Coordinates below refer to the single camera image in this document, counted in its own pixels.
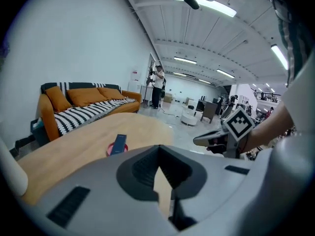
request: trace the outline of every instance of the forearm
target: forearm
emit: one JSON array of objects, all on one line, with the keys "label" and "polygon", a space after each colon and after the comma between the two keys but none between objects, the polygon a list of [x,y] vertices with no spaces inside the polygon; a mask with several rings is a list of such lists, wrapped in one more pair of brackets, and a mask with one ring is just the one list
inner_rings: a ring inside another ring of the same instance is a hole
[{"label": "forearm", "polygon": [[251,131],[248,137],[247,145],[243,149],[243,152],[270,142],[272,139],[283,134],[292,126],[292,118],[284,103],[280,102],[270,117],[268,117],[265,121],[263,121]]}]

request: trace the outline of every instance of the ceiling light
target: ceiling light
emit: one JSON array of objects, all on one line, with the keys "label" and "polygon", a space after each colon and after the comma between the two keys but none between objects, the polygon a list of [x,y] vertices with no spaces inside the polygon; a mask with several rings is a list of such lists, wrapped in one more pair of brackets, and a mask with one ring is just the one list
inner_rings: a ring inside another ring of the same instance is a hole
[{"label": "ceiling light", "polygon": [[202,82],[204,82],[204,83],[208,83],[208,84],[211,84],[210,82],[207,82],[207,81],[203,81],[203,80],[199,80],[199,81],[202,81]]},{"label": "ceiling light", "polygon": [[176,75],[181,75],[181,76],[186,77],[186,75],[185,75],[185,74],[181,74],[181,73],[174,73],[174,74],[176,74]]},{"label": "ceiling light", "polygon": [[183,58],[179,58],[179,57],[174,57],[174,59],[175,60],[184,61],[184,62],[188,62],[188,63],[194,64],[194,65],[197,63],[196,61],[189,60],[189,59],[183,59]]},{"label": "ceiling light", "polygon": [[234,17],[236,15],[236,11],[232,8],[219,3],[217,1],[208,1],[208,0],[196,0],[198,4],[211,8],[213,10],[217,10],[225,15],[228,15],[229,17]]},{"label": "ceiling light", "polygon": [[285,70],[288,70],[288,65],[287,65],[286,58],[284,57],[284,55],[280,51],[279,47],[277,45],[272,45],[271,46],[271,50],[275,53],[275,55],[277,55],[278,59],[281,61],[281,63],[284,66]]},{"label": "ceiling light", "polygon": [[225,76],[230,77],[230,78],[232,78],[232,79],[235,78],[233,75],[230,75],[230,74],[228,74],[228,73],[226,73],[226,72],[223,72],[223,71],[220,70],[220,69],[217,69],[217,72],[218,72],[218,73],[221,73],[221,74],[224,74]]}]

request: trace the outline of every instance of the black bin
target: black bin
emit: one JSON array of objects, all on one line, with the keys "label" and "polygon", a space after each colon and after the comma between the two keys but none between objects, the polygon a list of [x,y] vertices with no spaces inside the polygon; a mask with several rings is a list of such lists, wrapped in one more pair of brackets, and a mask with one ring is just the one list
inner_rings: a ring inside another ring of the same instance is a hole
[{"label": "black bin", "polygon": [[34,135],[35,140],[38,142],[39,146],[42,147],[50,141],[44,126],[33,128],[33,125],[37,123],[37,121],[38,119],[31,121],[31,133]]}]

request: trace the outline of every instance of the orange sofa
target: orange sofa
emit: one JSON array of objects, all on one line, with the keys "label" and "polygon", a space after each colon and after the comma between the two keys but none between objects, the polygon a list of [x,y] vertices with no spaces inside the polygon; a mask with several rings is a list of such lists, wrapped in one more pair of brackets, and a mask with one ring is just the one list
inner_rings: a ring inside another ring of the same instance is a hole
[{"label": "orange sofa", "polygon": [[[109,87],[120,90],[120,87],[117,85],[110,85],[110,84],[96,84],[96,83],[46,83],[41,86],[42,94],[39,97],[39,109],[40,109],[40,115],[44,123],[44,127],[47,133],[47,136],[50,141],[53,141],[60,137],[57,123],[54,116],[54,108],[53,105],[49,99],[49,97],[45,94],[45,90],[49,89],[51,87],[59,86],[62,90],[62,92],[66,96],[66,91],[69,89],[78,89],[78,88],[92,88],[92,87]],[[138,112],[140,108],[140,102],[141,102],[141,94],[135,93],[135,92],[129,92],[129,91],[121,91],[121,94],[125,97],[135,99],[135,102],[126,103],[122,106],[119,106],[115,110],[113,110],[108,115],[113,115],[116,113],[133,113]]]}]

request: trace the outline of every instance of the black and white square tag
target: black and white square tag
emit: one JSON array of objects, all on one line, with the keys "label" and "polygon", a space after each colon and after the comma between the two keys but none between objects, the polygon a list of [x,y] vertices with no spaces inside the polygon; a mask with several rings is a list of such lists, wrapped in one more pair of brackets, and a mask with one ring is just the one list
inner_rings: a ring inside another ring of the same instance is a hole
[{"label": "black and white square tag", "polygon": [[254,122],[241,107],[238,107],[223,124],[231,132],[236,141],[242,139],[255,127]]}]

